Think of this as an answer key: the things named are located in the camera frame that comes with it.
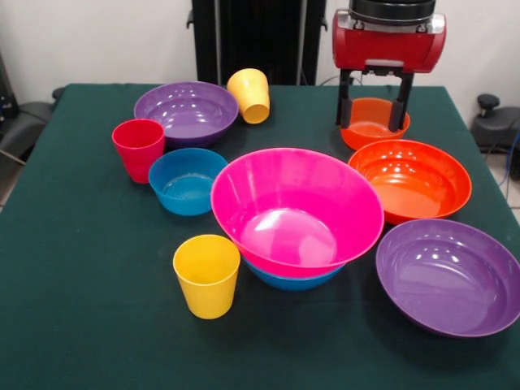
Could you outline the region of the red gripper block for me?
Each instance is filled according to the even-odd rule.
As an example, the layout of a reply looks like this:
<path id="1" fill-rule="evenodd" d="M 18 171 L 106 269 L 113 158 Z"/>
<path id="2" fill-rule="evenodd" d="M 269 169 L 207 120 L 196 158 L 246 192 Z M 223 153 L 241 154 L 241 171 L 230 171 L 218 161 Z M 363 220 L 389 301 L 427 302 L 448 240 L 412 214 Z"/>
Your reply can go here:
<path id="1" fill-rule="evenodd" d="M 333 19 L 332 53 L 340 68 L 336 126 L 350 125 L 352 99 L 349 88 L 352 71 L 367 67 L 394 67 L 401 84 L 392 102 L 388 129 L 397 132 L 403 126 L 414 73 L 429 73 L 436 66 L 446 40 L 446 17 L 434 14 L 426 23 L 409 26 L 371 24 L 350 14 Z"/>

